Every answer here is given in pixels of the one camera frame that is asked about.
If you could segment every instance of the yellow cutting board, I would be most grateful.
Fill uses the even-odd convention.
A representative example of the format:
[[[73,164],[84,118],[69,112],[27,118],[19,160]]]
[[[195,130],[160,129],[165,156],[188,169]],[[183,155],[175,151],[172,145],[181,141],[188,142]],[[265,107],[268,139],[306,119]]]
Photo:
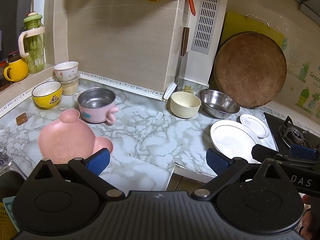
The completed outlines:
[[[252,16],[244,17],[235,12],[227,12],[224,20],[224,26],[221,36],[220,45],[231,36],[241,32],[257,32],[273,39],[280,47],[284,35],[268,27],[266,23],[260,22]]]

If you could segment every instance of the yellow bowl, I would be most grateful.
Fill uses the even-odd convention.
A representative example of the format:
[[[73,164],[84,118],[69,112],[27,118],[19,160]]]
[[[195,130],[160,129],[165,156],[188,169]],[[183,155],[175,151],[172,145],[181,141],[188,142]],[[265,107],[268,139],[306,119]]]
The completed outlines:
[[[36,86],[32,91],[32,98],[35,103],[43,108],[55,107],[62,95],[62,85],[59,81],[49,81]]]

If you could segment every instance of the sink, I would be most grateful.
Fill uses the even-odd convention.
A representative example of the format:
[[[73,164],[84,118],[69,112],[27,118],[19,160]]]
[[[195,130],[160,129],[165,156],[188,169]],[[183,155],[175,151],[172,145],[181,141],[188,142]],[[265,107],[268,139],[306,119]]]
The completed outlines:
[[[0,176],[0,202],[5,197],[15,196],[25,179],[16,171],[9,170]]]
[[[27,177],[6,153],[0,151],[0,202],[17,194]]]

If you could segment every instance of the vent grille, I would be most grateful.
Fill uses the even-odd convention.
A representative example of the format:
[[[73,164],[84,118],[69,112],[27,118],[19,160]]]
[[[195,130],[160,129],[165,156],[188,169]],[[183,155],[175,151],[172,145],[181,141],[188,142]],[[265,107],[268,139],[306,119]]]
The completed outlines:
[[[201,0],[191,50],[209,53],[220,0]]]

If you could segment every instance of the pink stainless steel bowl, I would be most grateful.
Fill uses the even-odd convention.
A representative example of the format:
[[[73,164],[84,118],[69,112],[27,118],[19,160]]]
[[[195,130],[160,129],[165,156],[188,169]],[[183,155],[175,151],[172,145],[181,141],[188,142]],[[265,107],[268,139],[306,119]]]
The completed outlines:
[[[44,158],[51,159],[54,164],[62,164],[76,157],[86,159],[102,148],[107,148],[112,154],[113,143],[108,138],[95,137],[79,116],[79,111],[68,109],[60,114],[58,120],[42,129],[38,144]]]
[[[78,94],[78,104],[82,117],[88,122],[101,123],[107,121],[115,123],[116,94],[106,88],[90,88]]]

